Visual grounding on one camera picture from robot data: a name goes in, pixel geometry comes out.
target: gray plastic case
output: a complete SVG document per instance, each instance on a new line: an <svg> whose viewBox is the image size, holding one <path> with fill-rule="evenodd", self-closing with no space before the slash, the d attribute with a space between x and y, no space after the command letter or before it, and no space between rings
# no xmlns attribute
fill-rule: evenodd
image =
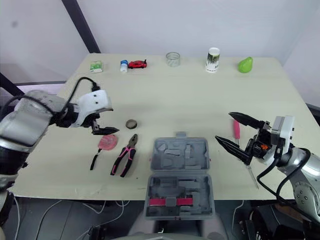
<svg viewBox="0 0 320 240"><path fill-rule="evenodd" d="M151 170L144 203L149 220L202 220L215 215L208 142L203 137L161 137L154 142ZM192 205L177 199L192 198ZM165 205L150 206L150 199Z"/></svg>

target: red toy car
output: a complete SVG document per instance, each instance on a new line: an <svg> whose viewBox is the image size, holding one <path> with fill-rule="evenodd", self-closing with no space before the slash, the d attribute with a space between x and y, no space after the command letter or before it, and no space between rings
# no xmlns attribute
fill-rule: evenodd
<svg viewBox="0 0 320 240"><path fill-rule="evenodd" d="M131 61L128 64L128 68L129 69L144 69L147 67L147 59L145 59L144 61Z"/></svg>

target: white bottle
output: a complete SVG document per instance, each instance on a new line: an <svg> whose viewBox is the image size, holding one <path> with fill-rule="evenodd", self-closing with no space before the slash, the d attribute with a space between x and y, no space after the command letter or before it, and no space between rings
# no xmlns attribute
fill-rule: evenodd
<svg viewBox="0 0 320 240"><path fill-rule="evenodd" d="M122 73L128 72L128 61L127 60L122 60L120 62L120 72L122 72Z"/></svg>

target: green pear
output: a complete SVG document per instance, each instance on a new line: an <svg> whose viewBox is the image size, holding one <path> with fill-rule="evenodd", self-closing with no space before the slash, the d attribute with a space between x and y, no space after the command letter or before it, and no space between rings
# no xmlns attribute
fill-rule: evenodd
<svg viewBox="0 0 320 240"><path fill-rule="evenodd" d="M250 56L240 61L238 64L239 72L243 74L250 72L252 69L253 61L254 61L253 58Z"/></svg>

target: black pole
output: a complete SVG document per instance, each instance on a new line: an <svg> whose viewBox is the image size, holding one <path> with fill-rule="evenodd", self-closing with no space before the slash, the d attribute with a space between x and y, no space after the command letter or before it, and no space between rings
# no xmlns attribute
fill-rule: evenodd
<svg viewBox="0 0 320 240"><path fill-rule="evenodd" d="M25 94L16 85L14 85L8 78L6 78L6 76L4 76L1 72L0 72L0 87L5 89L12 96Z"/></svg>
<svg viewBox="0 0 320 240"><path fill-rule="evenodd" d="M88 26L88 23L83 15L77 0L61 0L66 11L68 12L74 26L78 30L89 53L100 54L100 49L96 40Z"/></svg>

